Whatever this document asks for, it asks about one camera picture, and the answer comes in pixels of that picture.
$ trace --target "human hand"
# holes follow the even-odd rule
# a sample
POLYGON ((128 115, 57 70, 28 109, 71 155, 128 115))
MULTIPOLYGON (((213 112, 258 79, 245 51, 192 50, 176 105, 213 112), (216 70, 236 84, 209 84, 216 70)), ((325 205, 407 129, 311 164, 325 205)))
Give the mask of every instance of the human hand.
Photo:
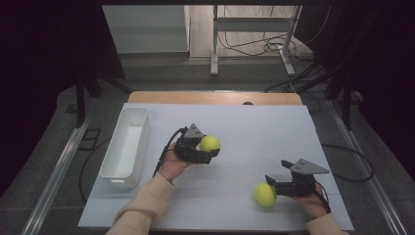
POLYGON ((168 151, 165 153, 161 170, 159 171, 159 174, 170 183, 172 183, 173 179, 179 176, 187 166, 194 165, 192 163, 181 161, 173 151, 174 145, 175 143, 172 143, 168 146, 168 151))
MULTIPOLYGON (((316 186, 315 190, 319 194, 323 195, 321 186, 317 183, 315 184, 315 186, 316 186)), ((321 217, 327 214, 326 210, 324 209, 323 202, 321 202, 321 200, 317 198, 317 196, 315 196, 314 194, 311 194, 307 197, 290 197, 290 198, 299 202, 302 205, 302 208, 305 210, 305 212, 312 219, 315 219, 315 218, 318 218, 318 217, 321 217)))

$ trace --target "human arm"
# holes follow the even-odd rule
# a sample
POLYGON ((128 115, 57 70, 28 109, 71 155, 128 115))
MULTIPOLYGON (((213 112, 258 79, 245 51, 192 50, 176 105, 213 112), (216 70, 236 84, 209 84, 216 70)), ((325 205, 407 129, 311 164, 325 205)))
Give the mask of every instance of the human arm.
POLYGON ((167 151, 161 170, 116 214, 114 225, 107 234, 148 234, 152 221, 167 212, 167 201, 175 191, 172 181, 189 165, 181 162, 174 152, 167 151))
MULTIPOLYGON (((321 186, 316 184, 316 191, 322 194, 321 186)), ((346 235, 348 233, 342 231, 333 218, 331 213, 327 213, 323 203, 314 194, 308 197, 291 197, 299 202, 305 212, 312 219, 305 227, 310 235, 346 235)))

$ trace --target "rectangular white container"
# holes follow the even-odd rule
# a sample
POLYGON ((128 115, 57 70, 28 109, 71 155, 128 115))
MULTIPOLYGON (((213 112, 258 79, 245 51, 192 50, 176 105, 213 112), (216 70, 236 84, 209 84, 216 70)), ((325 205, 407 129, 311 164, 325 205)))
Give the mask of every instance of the rectangular white container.
POLYGON ((140 178, 149 135, 150 121, 146 109, 122 109, 100 176, 114 187, 134 188, 140 178))

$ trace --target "tennis ball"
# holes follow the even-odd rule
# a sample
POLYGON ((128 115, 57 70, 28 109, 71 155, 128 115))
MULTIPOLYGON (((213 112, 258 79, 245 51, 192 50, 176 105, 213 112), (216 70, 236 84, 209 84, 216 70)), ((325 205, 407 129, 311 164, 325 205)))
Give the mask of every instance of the tennis ball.
POLYGON ((265 207, 272 206, 277 200, 275 189, 267 183, 258 184, 255 188, 254 195, 256 201, 265 207))
POLYGON ((199 144, 199 150, 210 152, 212 150, 220 149, 219 140, 213 135, 205 136, 199 144))

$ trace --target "white tabletop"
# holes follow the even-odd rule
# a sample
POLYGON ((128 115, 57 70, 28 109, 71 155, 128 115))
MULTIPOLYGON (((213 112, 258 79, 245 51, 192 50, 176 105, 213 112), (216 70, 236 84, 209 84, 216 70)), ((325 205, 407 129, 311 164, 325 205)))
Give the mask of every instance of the white tabletop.
MULTIPOLYGON (((299 159, 330 168, 306 106, 124 104, 149 111, 151 133, 139 185, 149 182, 162 148, 179 128, 194 123, 221 142, 210 164, 191 166, 175 179, 169 212, 154 229, 197 231, 301 231, 308 217, 294 200, 279 196, 264 208, 254 188, 264 175, 290 181, 281 160, 299 159)), ((315 175, 329 194, 342 230, 353 230, 332 173, 315 175)), ((115 214, 138 190, 116 189, 97 176, 78 226, 110 227, 115 214)))

